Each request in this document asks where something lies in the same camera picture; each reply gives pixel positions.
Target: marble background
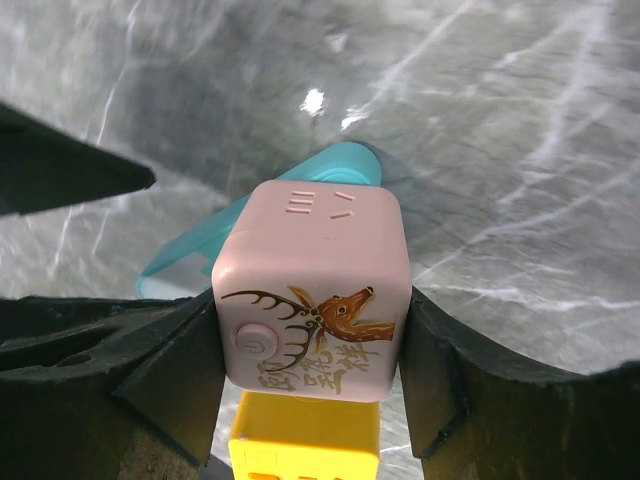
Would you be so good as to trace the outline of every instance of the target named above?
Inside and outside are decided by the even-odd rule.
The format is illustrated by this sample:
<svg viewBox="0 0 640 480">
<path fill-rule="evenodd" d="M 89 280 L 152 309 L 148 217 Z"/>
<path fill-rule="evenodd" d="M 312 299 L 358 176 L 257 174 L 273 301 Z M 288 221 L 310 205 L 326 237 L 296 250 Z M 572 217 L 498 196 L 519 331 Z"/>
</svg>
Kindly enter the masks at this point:
<svg viewBox="0 0 640 480">
<path fill-rule="evenodd" d="M 0 97 L 159 174 L 0 220 L 1 294 L 132 297 L 163 243 L 352 139 L 442 308 L 578 372 L 640 357 L 637 0 L 0 0 Z M 417 478 L 399 384 L 383 416 L 379 478 Z"/>
</svg>

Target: yellow block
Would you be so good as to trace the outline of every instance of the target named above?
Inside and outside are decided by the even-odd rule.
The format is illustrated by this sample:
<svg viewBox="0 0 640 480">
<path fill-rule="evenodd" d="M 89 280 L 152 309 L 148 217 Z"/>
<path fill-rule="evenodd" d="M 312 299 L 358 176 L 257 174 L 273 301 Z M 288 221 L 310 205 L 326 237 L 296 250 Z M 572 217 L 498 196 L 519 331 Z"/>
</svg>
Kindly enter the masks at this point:
<svg viewBox="0 0 640 480">
<path fill-rule="evenodd" d="M 380 407 L 244 392 L 229 450 L 235 480 L 375 480 Z"/>
</svg>

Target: round button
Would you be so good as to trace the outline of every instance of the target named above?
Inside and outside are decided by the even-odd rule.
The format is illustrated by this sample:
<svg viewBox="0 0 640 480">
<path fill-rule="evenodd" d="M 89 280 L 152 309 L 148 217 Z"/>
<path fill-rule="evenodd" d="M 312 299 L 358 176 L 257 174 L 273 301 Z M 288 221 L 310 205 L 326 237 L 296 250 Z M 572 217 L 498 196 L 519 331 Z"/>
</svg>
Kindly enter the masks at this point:
<svg viewBox="0 0 640 480">
<path fill-rule="evenodd" d="M 278 349 L 278 335 L 265 325 L 249 323 L 236 333 L 236 348 L 245 357 L 266 360 Z"/>
</svg>

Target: deer antlers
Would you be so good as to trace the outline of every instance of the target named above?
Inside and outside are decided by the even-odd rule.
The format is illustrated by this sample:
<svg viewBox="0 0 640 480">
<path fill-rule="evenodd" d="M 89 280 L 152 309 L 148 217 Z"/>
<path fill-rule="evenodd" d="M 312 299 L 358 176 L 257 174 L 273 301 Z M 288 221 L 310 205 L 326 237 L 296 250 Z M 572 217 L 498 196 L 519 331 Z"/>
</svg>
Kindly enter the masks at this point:
<svg viewBox="0 0 640 480">
<path fill-rule="evenodd" d="M 284 356 L 292 357 L 293 362 L 291 362 L 289 365 L 286 365 L 284 367 L 267 370 L 267 372 L 280 372 L 282 370 L 286 370 L 287 368 L 294 367 L 298 363 L 300 363 L 302 359 L 307 355 L 307 352 L 309 351 L 309 345 L 311 344 L 311 339 L 313 338 L 313 334 L 315 333 L 315 331 L 318 328 L 320 328 L 320 322 L 315 319 L 307 320 L 304 325 L 289 325 L 286 328 L 297 328 L 298 330 L 304 330 L 307 334 L 307 339 L 302 343 L 297 343 L 297 342 L 285 343 L 285 345 L 287 346 L 300 347 L 302 348 L 302 350 L 300 351 L 300 353 L 285 353 Z"/>
<path fill-rule="evenodd" d="M 227 297 L 234 297 L 237 295 L 256 295 L 258 298 L 256 298 L 253 302 L 251 302 L 252 305 L 256 305 L 260 303 L 260 301 L 263 298 L 273 299 L 273 305 L 268 307 L 263 307 L 265 310 L 273 310 L 274 308 L 276 308 L 278 305 L 281 305 L 281 304 L 290 306 L 293 312 L 290 315 L 287 315 L 285 317 L 278 317 L 279 320 L 290 320 L 296 315 L 300 315 L 302 317 L 309 314 L 313 315 L 313 318 L 310 318 L 309 320 L 307 320 L 304 325 L 289 325 L 286 327 L 287 329 L 294 328 L 298 330 L 304 330 L 304 332 L 307 334 L 306 340 L 302 343 L 298 343 L 298 342 L 285 343 L 285 345 L 287 346 L 300 347 L 302 351 L 300 353 L 295 353 L 295 354 L 285 353 L 284 356 L 292 357 L 293 362 L 291 362 L 289 365 L 286 365 L 284 367 L 266 370 L 267 372 L 280 372 L 282 370 L 286 370 L 287 368 L 294 367 L 298 363 L 300 363 L 302 359 L 305 357 L 305 355 L 307 354 L 307 352 L 309 351 L 309 345 L 311 344 L 311 339 L 313 338 L 313 334 L 321 326 L 322 317 L 318 314 L 318 309 L 315 306 L 315 303 L 313 302 L 313 299 L 311 299 L 309 294 L 305 290 L 298 287 L 289 287 L 289 289 L 293 291 L 296 297 L 298 297 L 304 305 L 300 305 L 299 303 L 289 300 L 288 298 L 284 298 L 284 297 L 281 297 L 280 295 L 275 295 L 273 293 L 265 292 L 263 290 L 242 290 L 240 292 L 229 293 L 222 297 L 223 299 L 225 299 Z"/>
<path fill-rule="evenodd" d="M 299 303 L 289 300 L 288 298 L 281 297 L 280 295 L 274 295 L 273 293 L 265 292 L 262 290 L 242 290 L 239 292 L 229 293 L 227 295 L 224 295 L 222 298 L 225 299 L 228 297 L 235 297 L 238 295 L 256 295 L 258 298 L 256 298 L 253 302 L 251 302 L 252 305 L 256 305 L 257 303 L 260 303 L 260 301 L 263 298 L 273 299 L 273 305 L 271 305 L 270 307 L 263 307 L 265 310 L 273 310 L 280 304 L 289 305 L 293 309 L 293 313 L 291 313 L 291 315 L 288 315 L 286 317 L 278 317 L 278 320 L 291 320 L 296 315 L 301 315 L 304 317 L 310 311 L 309 308 L 303 307 Z"/>
</svg>

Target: chinese characters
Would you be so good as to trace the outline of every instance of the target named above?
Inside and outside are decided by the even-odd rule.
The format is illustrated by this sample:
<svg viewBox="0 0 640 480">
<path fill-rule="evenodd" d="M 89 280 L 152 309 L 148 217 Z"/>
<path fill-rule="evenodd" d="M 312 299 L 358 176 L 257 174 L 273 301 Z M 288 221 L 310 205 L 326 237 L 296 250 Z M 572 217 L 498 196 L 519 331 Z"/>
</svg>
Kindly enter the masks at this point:
<svg viewBox="0 0 640 480">
<path fill-rule="evenodd" d="M 365 350 L 361 343 L 345 343 L 337 346 L 333 353 L 322 351 L 315 357 L 305 357 L 297 365 L 277 372 L 272 370 L 284 366 L 265 360 L 258 365 L 258 380 L 262 387 L 270 390 L 294 392 L 298 387 L 319 387 L 340 395 L 344 375 L 352 370 L 368 372 L 371 356 L 380 354 Z"/>
</svg>

